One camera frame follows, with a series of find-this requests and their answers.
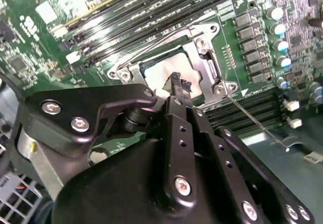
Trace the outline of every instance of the ram slot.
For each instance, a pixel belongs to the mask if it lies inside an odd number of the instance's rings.
[[[122,0],[116,2],[114,5],[109,6],[103,11],[86,18],[85,21],[78,23],[78,25],[71,25],[69,33],[67,33],[64,38],[66,40],[76,36],[82,32],[88,33],[87,31],[95,31],[97,26],[100,26],[106,21],[114,21],[118,18],[127,16],[131,11],[137,10],[144,6],[144,4],[149,3],[150,0]]]
[[[85,40],[82,39],[83,41],[75,45],[74,49],[85,49],[89,45],[91,50],[95,50],[97,47],[100,47],[101,44],[106,43],[109,40],[115,40],[117,36],[122,37],[123,35],[130,33],[130,31],[135,32],[136,28],[145,27],[146,24],[153,23],[154,18],[162,18],[170,12],[175,11],[174,7],[178,4],[177,8],[189,8],[195,6],[194,2],[188,3],[188,0],[157,0],[155,5],[160,1],[165,1],[163,6],[151,6],[152,10],[138,10],[128,15],[126,18],[120,18],[117,21],[107,23],[104,27],[98,27],[100,30],[97,31],[96,29],[96,34],[91,37],[87,37]]]
[[[126,46],[134,41],[143,39],[143,37],[146,35],[147,38],[156,35],[157,39],[157,34],[159,32],[162,32],[163,30],[171,27],[172,25],[181,24],[181,20],[185,20],[188,17],[193,17],[195,14],[200,14],[199,11],[201,10],[205,11],[207,9],[213,9],[214,5],[212,4],[216,2],[220,3],[221,1],[225,0],[205,0],[200,1],[200,3],[194,1],[190,4],[186,4],[184,8],[173,8],[171,11],[167,11],[164,14],[160,15],[159,18],[155,21],[150,21],[148,23],[144,22],[140,24],[138,27],[139,30],[137,29],[138,31],[133,31],[132,33],[122,33],[121,35],[118,34],[114,37],[110,37],[109,39],[101,41],[95,47],[90,46],[90,50],[87,52],[86,56],[87,58],[90,58],[99,53],[99,55],[96,57],[97,60],[94,60],[96,62],[99,62],[99,60],[104,59],[104,57],[108,57],[109,54],[111,54],[112,52],[117,51],[121,47]]]

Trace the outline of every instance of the integrated circuit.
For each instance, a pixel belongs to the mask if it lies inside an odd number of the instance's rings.
[[[292,44],[292,46],[297,46],[301,42],[302,42],[302,36],[301,35],[297,35],[297,36],[291,37],[291,44]]]
[[[247,61],[247,63],[252,63],[259,59],[259,53],[257,51],[254,51],[252,53],[245,55],[244,58]]]
[[[262,63],[255,63],[248,66],[248,70],[250,73],[256,73],[262,70]]]
[[[251,81],[256,84],[256,83],[260,83],[263,82],[265,80],[264,78],[264,74],[257,74],[251,77]]]
[[[18,72],[20,70],[23,70],[27,68],[27,64],[21,59],[21,57],[17,57],[11,61],[9,61],[9,64]]]
[[[317,60],[322,60],[322,59],[323,59],[323,51],[319,51],[319,52],[316,54],[316,57],[317,57]]]
[[[257,48],[257,43],[254,39],[251,39],[249,41],[242,43],[241,48],[244,51],[251,51]]]
[[[6,42],[12,42],[15,34],[4,20],[0,20],[0,38]]]
[[[308,0],[308,5],[309,6],[316,6],[318,3],[318,0]]]
[[[234,18],[236,27],[242,27],[250,24],[251,19],[248,13]]]

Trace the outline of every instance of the green circuit board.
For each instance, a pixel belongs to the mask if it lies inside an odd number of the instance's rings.
[[[297,91],[304,117],[309,117],[317,111],[317,104],[310,99],[309,86],[314,81],[320,82],[323,72],[323,33],[307,22],[309,17],[319,17],[322,0],[309,1],[0,0],[3,22],[0,31],[9,30],[13,34],[7,40],[3,36],[0,42],[0,70],[17,78],[24,95],[43,90],[121,84],[120,80],[109,78],[107,72],[122,57],[213,12],[199,24],[220,25],[212,45],[222,75],[238,84],[233,97],[240,100],[265,92],[276,87],[277,80],[283,77],[289,88]],[[130,7],[138,13],[126,16],[132,12]],[[281,36],[269,32],[277,23],[267,15],[273,7],[284,12],[279,23],[286,27],[286,32]],[[237,18],[246,14],[250,21],[239,27]],[[257,28],[252,38],[257,36],[258,39],[253,50],[260,53],[259,59],[266,58],[256,74],[248,69],[251,63],[246,62],[242,47],[247,40],[239,38],[242,29],[255,24]],[[275,50],[277,40],[288,42],[288,50]],[[170,43],[163,50],[172,47]],[[68,55],[72,53],[77,59],[70,62]],[[282,69],[276,64],[279,57],[291,59],[291,66]],[[224,100],[206,110],[227,103]],[[109,151],[114,153],[133,143],[133,139],[124,141],[116,140],[109,145],[114,146]]]

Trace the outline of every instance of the hole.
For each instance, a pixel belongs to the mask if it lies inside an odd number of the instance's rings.
[[[181,145],[182,147],[186,147],[186,143],[185,143],[183,140],[180,140],[180,145]]]
[[[149,96],[149,97],[153,96],[153,94],[148,89],[145,89],[144,94]]]
[[[212,32],[216,32],[217,31],[217,27],[216,26],[211,26],[211,31]]]
[[[232,164],[229,161],[226,161],[226,166],[228,166],[229,168],[232,168]]]
[[[176,104],[178,104],[178,105],[181,105],[182,103],[181,103],[181,101],[179,100],[179,99],[177,99],[177,98],[175,98],[174,99],[174,102],[176,103]]]
[[[254,7],[256,7],[256,2],[255,1],[251,1],[250,3],[249,3],[249,7],[250,8],[254,8]]]
[[[272,79],[272,76],[271,76],[271,75],[268,75],[268,76],[266,77],[266,80],[267,80],[267,81],[271,81],[271,80],[273,80],[273,79]]]
[[[182,126],[181,126],[181,127],[180,127],[180,131],[181,131],[181,132],[186,132],[185,127],[182,127]]]

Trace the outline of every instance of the black memory slot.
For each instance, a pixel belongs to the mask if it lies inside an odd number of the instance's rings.
[[[86,48],[87,45],[89,45],[90,46],[90,51],[95,50],[98,47],[100,47],[102,44],[107,43],[108,41],[113,41],[113,40],[115,40],[115,39],[117,39],[119,37],[124,36],[127,33],[131,33],[132,31],[135,31],[137,28],[145,26],[149,22],[153,21],[155,18],[158,18],[158,17],[161,18],[162,16],[165,16],[165,15],[169,14],[170,12],[175,11],[176,8],[183,8],[183,7],[191,4],[192,9],[193,9],[193,6],[194,6],[193,1],[195,1],[195,0],[175,0],[175,1],[176,1],[176,6],[174,6],[174,3],[166,4],[166,5],[162,6],[162,7],[156,8],[155,10],[145,14],[142,17],[139,17],[135,21],[135,23],[136,23],[135,27],[133,26],[134,21],[130,21],[127,24],[125,24],[123,26],[120,26],[120,27],[117,27],[115,30],[112,30],[112,32],[110,34],[102,35],[102,37],[100,37],[100,38],[102,38],[102,40],[97,39],[97,40],[95,40],[93,42],[90,42],[89,44],[82,44],[82,43],[80,43],[80,44],[82,45],[83,49]],[[120,19],[117,22],[113,21],[112,23],[109,23],[109,26],[112,26],[113,24],[118,24],[118,23],[121,23],[121,22],[122,22],[122,19]],[[108,29],[108,26],[102,28],[100,30],[100,32],[102,33],[102,31],[104,29]]]
[[[132,16],[138,14],[140,11],[146,9],[146,8],[149,8],[151,5],[159,2],[159,1],[162,1],[162,0],[144,0],[144,1],[141,1],[140,4],[138,5],[134,5],[133,7],[127,7],[125,11],[122,11],[121,13],[117,14],[117,16],[115,17],[111,17],[111,18],[108,18],[104,21],[102,21],[101,23],[99,23],[98,25],[96,26],[100,26],[103,29],[109,27],[109,26],[112,26],[113,24],[119,24],[120,22],[122,22],[123,20],[126,20],[128,18],[131,18]],[[167,5],[163,6],[163,10],[167,10],[168,7],[166,8]],[[146,14],[145,15],[145,19],[147,17],[149,17],[151,14],[154,14],[156,12],[156,10],[154,11],[151,11],[150,13]],[[88,31],[85,31],[85,33],[83,34],[83,37],[84,38],[88,38],[90,37],[91,35],[97,33],[97,31],[95,30],[95,28],[93,29],[90,29]]]
[[[198,8],[194,8],[193,11],[187,11],[185,14],[180,15],[180,16],[174,16],[171,18],[171,21],[169,23],[166,23],[164,25],[155,25],[154,27],[150,28],[149,31],[144,32],[144,33],[138,33],[136,34],[135,37],[131,37],[123,42],[120,42],[116,45],[116,47],[114,48],[109,48],[107,50],[104,50],[96,55],[92,55],[90,58],[88,58],[88,65],[92,65],[95,64],[96,62],[100,62],[101,60],[105,59],[106,57],[108,57],[109,55],[111,55],[112,53],[119,51],[127,46],[131,46],[131,45],[135,45],[136,43],[138,43],[139,40],[145,40],[148,39],[149,37],[155,35],[154,33],[158,33],[161,32],[167,28],[172,27],[173,25],[176,25],[178,23],[181,22],[181,20],[184,20],[185,18],[189,18],[189,17],[194,17],[196,15],[198,15],[200,13],[200,11],[206,11],[209,9],[213,9],[214,7],[214,3],[222,3],[226,0],[213,0],[212,2],[207,1],[203,4],[200,4]]]

